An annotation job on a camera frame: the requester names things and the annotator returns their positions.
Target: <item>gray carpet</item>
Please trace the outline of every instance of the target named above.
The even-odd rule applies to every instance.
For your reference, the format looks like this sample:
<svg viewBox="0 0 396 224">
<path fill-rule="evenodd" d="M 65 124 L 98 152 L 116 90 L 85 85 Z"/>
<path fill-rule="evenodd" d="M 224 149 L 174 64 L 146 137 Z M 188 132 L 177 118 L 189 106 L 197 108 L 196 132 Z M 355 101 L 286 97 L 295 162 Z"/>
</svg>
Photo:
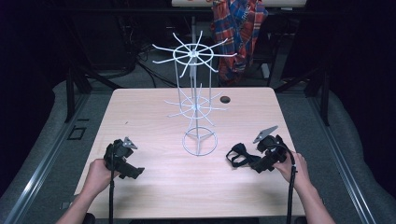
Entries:
<svg viewBox="0 0 396 224">
<path fill-rule="evenodd" d="M 159 65 L 150 61 L 168 55 L 152 51 L 148 60 L 143 62 L 149 68 L 159 72 L 171 80 L 175 80 L 173 64 Z M 280 85 L 282 69 L 282 57 L 277 64 L 272 87 Z M 261 73 L 255 71 L 250 79 L 244 80 L 241 86 L 263 85 L 265 82 L 257 79 Z M 117 77 L 112 81 L 127 88 L 152 88 L 152 79 L 139 66 L 129 75 Z M 91 149 L 94 137 L 98 131 L 107 103 L 111 96 L 111 90 L 91 80 L 92 94 L 79 95 L 81 109 L 78 110 L 70 126 L 63 123 L 66 118 L 65 83 L 61 83 L 54 92 L 56 93 L 55 106 L 52 109 L 48 123 L 37 139 L 31 154 L 26 159 L 20 172 L 11 183 L 7 192 L 0 200 L 0 222 L 19 220 L 21 223 L 54 223 L 64 210 L 60 210 L 60 204 L 68 202 L 73 195 L 85 161 Z M 157 88 L 167 87 L 156 79 Z M 362 149 L 359 136 L 338 98 L 331 94 L 329 119 L 331 127 L 323 127 L 318 118 L 317 100 L 305 98 L 302 92 L 304 83 L 294 87 L 288 92 L 277 95 L 281 105 L 290 134 L 297 151 L 303 153 L 308 161 L 311 180 L 317 187 L 320 196 L 324 199 L 327 208 L 337 223 L 392 223 L 396 220 L 396 202 L 380 186 L 376 184 L 370 170 L 363 162 Z M 67 140 L 71 128 L 84 129 L 80 140 Z M 353 200 L 356 191 L 351 190 L 348 180 L 342 175 L 342 170 L 337 165 L 334 157 L 334 145 L 329 141 L 329 132 L 336 139 L 336 150 L 340 150 L 345 158 L 350 173 L 359 187 L 363 201 L 367 203 L 369 212 L 374 219 L 365 220 Z M 29 191 L 26 188 L 29 180 L 35 176 L 35 170 L 40 168 L 40 162 L 57 147 L 59 152 L 51 154 L 54 158 L 50 170 L 42 175 L 42 184 L 36 186 L 33 195 L 24 195 Z M 22 206 L 23 211 L 15 211 Z M 129 223 L 130 220 L 117 220 L 116 223 Z M 285 217 L 261 217 L 260 223 L 285 223 Z M 97 223 L 107 223 L 107 220 L 97 220 Z"/>
</svg>

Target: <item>white wire rack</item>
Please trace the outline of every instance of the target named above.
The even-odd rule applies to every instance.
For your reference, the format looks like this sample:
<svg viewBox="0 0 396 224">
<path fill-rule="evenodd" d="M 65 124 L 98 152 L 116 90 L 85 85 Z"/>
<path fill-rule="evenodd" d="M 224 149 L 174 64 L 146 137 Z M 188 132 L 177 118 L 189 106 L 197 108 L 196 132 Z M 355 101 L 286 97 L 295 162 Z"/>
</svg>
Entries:
<svg viewBox="0 0 396 224">
<path fill-rule="evenodd" d="M 182 144 L 183 147 L 192 155 L 204 156 L 214 151 L 218 144 L 218 138 L 216 134 L 204 126 L 199 125 L 200 119 L 207 120 L 212 126 L 214 123 L 208 118 L 209 113 L 212 110 L 226 110 L 225 108 L 215 108 L 212 106 L 212 100 L 218 97 L 221 93 L 212 96 L 212 72 L 217 73 L 218 70 L 212 67 L 212 60 L 214 57 L 233 57 L 233 55 L 215 54 L 213 48 L 223 45 L 227 39 L 213 45 L 211 47 L 200 43 L 202 38 L 200 33 L 198 41 L 195 43 L 185 44 L 174 34 L 175 39 L 180 43 L 180 46 L 175 49 L 160 48 L 153 45 L 154 48 L 160 50 L 166 50 L 173 52 L 173 58 L 163 61 L 153 61 L 154 63 L 169 63 L 175 62 L 176 68 L 176 79 L 177 79 L 177 92 L 178 92 L 178 103 L 172 103 L 165 101 L 170 105 L 178 105 L 179 112 L 168 117 L 174 117 L 183 115 L 190 119 L 190 125 L 188 130 L 185 132 Z M 179 64 L 184 65 L 183 72 L 181 75 L 178 74 L 177 66 Z M 209 68 L 209 93 L 208 96 L 202 94 L 202 83 L 199 88 L 197 87 L 197 66 L 205 65 Z M 183 78 L 187 69 L 190 68 L 190 83 L 191 83 L 191 94 L 187 95 L 179 86 L 179 79 Z"/>
</svg>

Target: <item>desk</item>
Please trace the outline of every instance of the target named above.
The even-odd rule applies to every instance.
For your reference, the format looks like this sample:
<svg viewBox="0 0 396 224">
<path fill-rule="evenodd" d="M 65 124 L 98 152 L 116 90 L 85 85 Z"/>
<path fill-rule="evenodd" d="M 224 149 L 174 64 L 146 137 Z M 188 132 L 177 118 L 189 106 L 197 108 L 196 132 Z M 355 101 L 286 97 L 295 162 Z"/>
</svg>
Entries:
<svg viewBox="0 0 396 224">
<path fill-rule="evenodd" d="M 306 0 L 264 0 L 266 7 L 304 7 Z M 212 7 L 206 0 L 172 0 L 173 7 Z"/>
<path fill-rule="evenodd" d="M 115 179 L 114 218 L 285 216 L 289 183 L 277 170 L 257 174 L 249 167 L 234 169 L 225 157 L 237 143 L 245 144 L 248 153 L 261 155 L 253 140 L 261 130 L 275 125 L 278 128 L 272 134 L 279 134 L 294 150 L 274 91 L 212 89 L 213 95 L 217 93 L 231 98 L 228 104 L 215 98 L 212 106 L 226 110 L 212 110 L 208 115 L 215 124 L 210 129 L 216 132 L 218 145 L 212 153 L 197 157 L 182 146 L 190 120 L 167 117 L 179 111 L 178 105 L 165 102 L 178 103 L 177 89 L 114 91 L 76 193 L 83 186 L 90 162 L 103 158 L 114 140 L 129 136 L 138 150 L 128 163 L 146 170 L 137 179 Z M 108 189 L 98 195 L 89 212 L 97 218 L 108 217 Z M 293 214 L 304 214 L 296 192 Z"/>
</svg>

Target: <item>dark background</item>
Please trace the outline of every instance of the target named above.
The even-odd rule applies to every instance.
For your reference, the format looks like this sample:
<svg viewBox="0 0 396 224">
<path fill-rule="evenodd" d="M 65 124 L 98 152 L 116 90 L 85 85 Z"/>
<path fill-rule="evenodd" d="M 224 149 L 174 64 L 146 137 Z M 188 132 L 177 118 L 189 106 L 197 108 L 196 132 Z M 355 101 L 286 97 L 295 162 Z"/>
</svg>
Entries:
<svg viewBox="0 0 396 224">
<path fill-rule="evenodd" d="M 110 6 L 105 0 L 100 2 Z M 128 1 L 130 5 L 127 7 L 142 7 L 140 2 Z M 310 0 L 307 9 L 339 10 L 359 2 Z M 158 43 L 166 39 L 164 21 L 155 18 L 136 19 L 131 23 L 136 31 L 140 31 L 134 38 L 141 41 L 133 44 L 127 41 L 125 34 L 128 33 L 114 30 L 120 22 L 130 21 L 115 20 L 114 17 L 111 21 L 102 21 L 99 26 L 93 21 L 87 24 L 81 18 L 74 19 L 69 21 L 75 24 L 71 26 L 74 30 L 70 31 L 42 13 L 38 7 L 41 3 L 33 0 L 0 3 L 2 194 L 19 171 L 49 116 L 54 102 L 52 88 L 66 78 L 70 63 L 64 55 L 63 46 L 67 46 L 69 53 L 79 62 L 92 69 L 127 70 L 131 67 L 127 63 L 129 57 L 142 47 L 144 38 Z M 90 1 L 80 3 L 88 4 L 85 5 L 88 7 Z M 169 7 L 169 3 L 156 1 L 152 7 Z M 355 122 L 363 144 L 364 159 L 375 179 L 396 197 L 396 182 L 392 178 L 396 175 L 392 166 L 396 156 L 393 142 L 396 137 L 396 19 L 393 12 L 396 8 L 390 1 L 377 1 L 375 5 L 369 1 L 364 3 L 363 7 L 353 7 L 353 13 L 360 15 L 362 22 L 356 23 L 351 34 L 337 33 L 343 21 L 301 20 L 283 77 L 302 76 L 318 66 L 323 55 L 332 48 L 335 36 L 345 40 L 351 37 L 331 64 L 331 90 L 338 95 Z M 66 6 L 74 3 L 59 4 Z M 173 18 L 166 20 L 177 25 L 177 20 Z M 96 27 L 93 30 L 98 35 L 82 34 L 81 30 L 87 26 L 92 29 Z M 147 29 L 150 30 L 142 32 L 142 27 L 149 27 Z M 112 31 L 111 35 L 106 34 L 106 30 Z M 186 30 L 180 25 L 179 31 Z M 64 45 L 58 42 L 58 35 L 64 37 Z M 108 63 L 106 58 L 92 56 L 101 55 L 96 50 L 108 49 L 89 46 L 84 38 L 88 38 L 89 42 L 90 38 L 99 37 L 114 43 L 113 53 L 120 55 L 117 60 Z"/>
</svg>

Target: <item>plaid shirt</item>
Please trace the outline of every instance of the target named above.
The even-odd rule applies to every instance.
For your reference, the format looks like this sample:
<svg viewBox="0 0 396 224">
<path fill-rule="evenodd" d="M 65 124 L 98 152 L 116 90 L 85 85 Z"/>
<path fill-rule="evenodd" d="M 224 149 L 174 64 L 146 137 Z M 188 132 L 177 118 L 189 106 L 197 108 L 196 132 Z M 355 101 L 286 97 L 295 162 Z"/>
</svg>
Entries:
<svg viewBox="0 0 396 224">
<path fill-rule="evenodd" d="M 242 77 L 252 63 L 260 26 L 268 15 L 262 0 L 214 0 L 212 32 L 220 54 L 235 54 L 219 59 L 219 84 L 231 85 Z"/>
</svg>

